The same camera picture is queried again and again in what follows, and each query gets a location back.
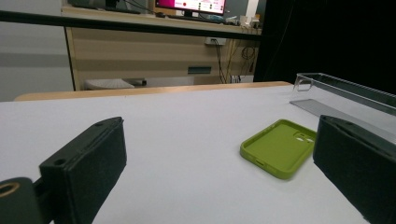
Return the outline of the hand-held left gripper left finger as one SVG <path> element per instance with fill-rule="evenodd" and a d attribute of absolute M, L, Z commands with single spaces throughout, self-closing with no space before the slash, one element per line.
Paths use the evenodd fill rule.
<path fill-rule="evenodd" d="M 94 123 L 39 165 L 56 224 L 92 224 L 127 163 L 123 119 Z"/>

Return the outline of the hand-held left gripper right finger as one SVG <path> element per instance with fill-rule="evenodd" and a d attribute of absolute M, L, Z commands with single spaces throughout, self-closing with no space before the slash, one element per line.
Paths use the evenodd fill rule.
<path fill-rule="evenodd" d="M 314 164 L 371 224 L 396 224 L 396 145 L 350 121 L 319 118 Z"/>

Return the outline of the clear plastic tray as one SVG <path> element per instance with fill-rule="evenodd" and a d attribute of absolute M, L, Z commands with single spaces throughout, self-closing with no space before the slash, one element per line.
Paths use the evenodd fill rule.
<path fill-rule="evenodd" d="M 350 121 L 396 145 L 396 95 L 322 73 L 300 73 L 290 103 Z"/>

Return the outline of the white round floor device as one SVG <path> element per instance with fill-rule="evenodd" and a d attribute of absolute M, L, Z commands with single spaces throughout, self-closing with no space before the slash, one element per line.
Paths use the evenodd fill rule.
<path fill-rule="evenodd" d="M 86 90 L 118 90 L 133 89 L 134 85 L 116 78 L 116 79 L 87 79 L 84 81 Z"/>

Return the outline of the wooden table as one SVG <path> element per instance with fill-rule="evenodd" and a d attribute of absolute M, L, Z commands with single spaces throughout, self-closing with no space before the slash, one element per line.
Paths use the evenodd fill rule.
<path fill-rule="evenodd" d="M 290 86 L 286 81 L 268 81 L 252 83 L 231 83 L 231 84 L 209 84 L 209 85 L 191 85 L 191 86 L 173 86 L 173 87 L 149 87 L 134 89 L 116 89 L 116 90 L 96 90 L 96 91 L 56 91 L 56 92 L 38 92 L 26 93 L 14 99 L 15 102 L 22 101 L 42 101 L 42 100 L 59 100 L 59 99 L 77 99 L 93 97 L 110 97 L 122 95 L 142 95 L 184 91 L 212 91 L 244 88 L 269 88 Z"/>

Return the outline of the light wooden desk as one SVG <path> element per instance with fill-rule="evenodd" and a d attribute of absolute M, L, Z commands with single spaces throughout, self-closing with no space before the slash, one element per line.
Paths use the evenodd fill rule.
<path fill-rule="evenodd" d="M 62 15 L 81 19 L 126 21 L 144 25 L 197 28 L 211 31 L 260 35 L 260 29 L 224 24 L 172 20 L 152 15 L 136 15 L 79 7 L 62 7 Z M 167 84 L 178 80 L 219 84 L 219 75 L 251 77 L 259 51 L 259 41 L 226 38 L 224 46 L 206 45 L 205 36 L 165 35 L 67 27 L 68 53 L 75 88 L 86 90 L 87 79 L 120 78 L 136 85 L 139 79 L 152 83 L 155 78 Z M 211 73 L 189 75 L 189 66 L 210 66 Z"/>

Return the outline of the black curtain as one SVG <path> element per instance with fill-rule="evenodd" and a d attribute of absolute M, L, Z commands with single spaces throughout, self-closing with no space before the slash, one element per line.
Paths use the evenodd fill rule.
<path fill-rule="evenodd" d="M 396 0 L 266 0 L 254 80 L 299 73 L 396 94 Z"/>

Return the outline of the white cabinet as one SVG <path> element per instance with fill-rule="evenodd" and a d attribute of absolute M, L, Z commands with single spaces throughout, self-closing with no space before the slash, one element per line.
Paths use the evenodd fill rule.
<path fill-rule="evenodd" d="M 62 27 L 0 21 L 0 102 L 73 89 Z"/>

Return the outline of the black metal crossbar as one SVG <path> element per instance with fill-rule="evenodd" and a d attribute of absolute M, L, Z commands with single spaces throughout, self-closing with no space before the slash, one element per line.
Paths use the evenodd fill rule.
<path fill-rule="evenodd" d="M 140 32 L 165 35 L 190 35 L 190 36 L 213 36 L 221 38 L 260 41 L 261 35 L 232 33 L 229 31 L 209 31 L 191 28 L 177 28 L 161 25 L 144 25 L 122 21 L 101 21 L 91 19 L 79 19 L 61 16 L 40 15 L 14 11 L 0 10 L 0 21 L 26 23 L 36 25 L 75 27 L 98 30 L 112 30 L 125 32 Z"/>

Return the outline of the dark desk label plate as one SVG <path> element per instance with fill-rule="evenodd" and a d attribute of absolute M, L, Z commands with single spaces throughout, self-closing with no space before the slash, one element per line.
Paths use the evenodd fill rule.
<path fill-rule="evenodd" d="M 210 66 L 189 66 L 188 74 L 189 75 L 205 75 L 211 73 Z"/>

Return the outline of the black desktop device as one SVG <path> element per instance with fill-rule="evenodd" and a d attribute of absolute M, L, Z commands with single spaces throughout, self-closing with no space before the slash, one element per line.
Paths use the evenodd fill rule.
<path fill-rule="evenodd" d="M 122 4 L 120 0 L 66 0 L 66 2 L 72 7 L 139 14 L 139 11 L 129 9 L 126 4 Z"/>

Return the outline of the white power strip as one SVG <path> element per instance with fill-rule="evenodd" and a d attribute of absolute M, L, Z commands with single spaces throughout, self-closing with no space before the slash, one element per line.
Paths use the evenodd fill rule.
<path fill-rule="evenodd" d="M 205 44 L 206 45 L 219 45 L 219 46 L 224 46 L 226 44 L 227 39 L 226 38 L 220 38 L 220 37 L 207 37 L 205 39 Z"/>

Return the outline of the black keyboard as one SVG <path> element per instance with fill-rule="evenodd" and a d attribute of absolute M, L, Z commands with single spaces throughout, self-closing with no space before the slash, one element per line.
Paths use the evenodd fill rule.
<path fill-rule="evenodd" d="M 179 16 L 179 15 L 167 15 L 167 17 L 170 19 L 175 19 L 175 20 L 209 22 L 209 23 L 215 23 L 215 24 L 221 24 L 221 23 L 225 22 L 225 21 L 210 20 L 210 19 L 200 18 L 200 17 L 186 17 L 186 16 Z"/>

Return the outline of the computer monitor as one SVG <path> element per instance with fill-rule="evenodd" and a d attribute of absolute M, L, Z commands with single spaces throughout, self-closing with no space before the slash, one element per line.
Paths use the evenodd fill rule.
<path fill-rule="evenodd" d="M 155 0 L 155 6 L 222 16 L 225 12 L 226 0 Z"/>

